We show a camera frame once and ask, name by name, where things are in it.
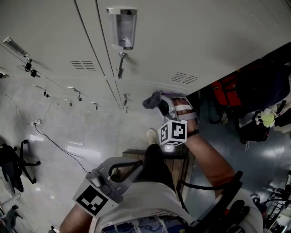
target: tiled floor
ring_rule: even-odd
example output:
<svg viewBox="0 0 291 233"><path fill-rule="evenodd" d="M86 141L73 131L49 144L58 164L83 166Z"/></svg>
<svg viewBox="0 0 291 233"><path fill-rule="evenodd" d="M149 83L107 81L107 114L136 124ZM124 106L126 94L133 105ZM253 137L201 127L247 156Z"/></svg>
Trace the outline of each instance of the tiled floor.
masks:
<svg viewBox="0 0 291 233"><path fill-rule="evenodd" d="M36 98L36 90L26 79L1 80L0 91L9 95L17 104L23 117L32 122L43 119L51 98ZM85 170L91 170L105 159L121 156L126 149L146 149L146 130L158 128L162 124L156 111L125 114L124 112L87 111L82 102L73 103L55 98L39 130L47 134L59 146L78 154L77 158ZM227 125L210 125L207 119L207 106L201 108L201 135L205 137L236 169L244 172L244 188L256 192L266 199L268 184L279 186L286 177L291 161L290 137L280 132L270 133L267 142L245 146L238 139L232 122ZM0 96L0 143L5 141L20 147L24 139L30 140L28 160L41 161L35 167L37 183L32 185L22 178L24 192L15 202L20 207L24 220L17 219L21 233L47 233L49 227L59 227L62 220L74 205L72 197L82 182L85 171L68 155L60 151L35 128L27 126L21 119L14 104L5 96ZM195 165L191 183L209 185L201 169ZM4 182L0 182L0 202L11 197ZM186 206L197 217L210 202L211 191L188 190Z"/></svg>

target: white shirt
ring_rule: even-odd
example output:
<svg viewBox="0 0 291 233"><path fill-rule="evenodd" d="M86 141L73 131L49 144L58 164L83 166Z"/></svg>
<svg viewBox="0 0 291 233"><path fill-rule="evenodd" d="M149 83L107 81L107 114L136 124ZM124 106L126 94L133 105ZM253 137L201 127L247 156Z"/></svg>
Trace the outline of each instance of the white shirt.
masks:
<svg viewBox="0 0 291 233"><path fill-rule="evenodd" d="M95 233L100 233L107 226L150 216L180 216L188 224L196 220L182 208L175 192L162 183L133 183L123 194L123 198L123 202L117 208L98 218ZM245 206L250 207L250 212L240 223L245 232L263 232L262 215L253 203L250 194L240 189L228 209L236 200L243 200Z"/></svg>

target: hand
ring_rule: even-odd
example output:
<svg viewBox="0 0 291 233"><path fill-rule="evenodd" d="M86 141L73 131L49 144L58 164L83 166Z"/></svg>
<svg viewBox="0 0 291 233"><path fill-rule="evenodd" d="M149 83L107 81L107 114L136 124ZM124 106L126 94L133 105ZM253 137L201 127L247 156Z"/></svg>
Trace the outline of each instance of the hand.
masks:
<svg viewBox="0 0 291 233"><path fill-rule="evenodd" d="M177 105L183 105L183 104L188 104L185 100L180 99L180 98L173 99L173 103L174 103L175 106L177 106ZM184 115L184 114L191 113L191 112L193 112L193 110L177 111L177 115L178 116L179 115ZM188 123L187 123L187 132L188 133L191 133L195 129L196 129L196 120L195 119L188 120Z"/></svg>

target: shoe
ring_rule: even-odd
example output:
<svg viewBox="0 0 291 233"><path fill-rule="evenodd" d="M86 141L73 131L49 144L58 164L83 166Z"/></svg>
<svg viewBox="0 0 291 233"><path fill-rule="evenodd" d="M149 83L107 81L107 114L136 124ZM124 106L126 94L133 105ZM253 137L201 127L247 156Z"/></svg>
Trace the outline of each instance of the shoe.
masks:
<svg viewBox="0 0 291 233"><path fill-rule="evenodd" d="M149 129L146 132L146 138L149 141L149 144L158 144L158 135L154 129Z"/></svg>

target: office chair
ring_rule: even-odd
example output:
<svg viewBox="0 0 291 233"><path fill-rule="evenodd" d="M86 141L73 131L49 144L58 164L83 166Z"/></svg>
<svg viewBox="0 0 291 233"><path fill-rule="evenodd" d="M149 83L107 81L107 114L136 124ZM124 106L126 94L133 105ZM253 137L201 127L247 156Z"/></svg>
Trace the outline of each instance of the office chair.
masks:
<svg viewBox="0 0 291 233"><path fill-rule="evenodd" d="M15 193L14 188L19 192L23 192L23 185L20 178L22 171L32 184L36 183L36 178L29 167L39 166L40 161L37 161L36 163L27 163L23 159L23 144L27 143L28 140L21 142L19 157L16 154L17 147L12 148L11 146L2 144L2 148L0 148L0 167L2 167L4 178L9 183L13 193Z"/></svg>

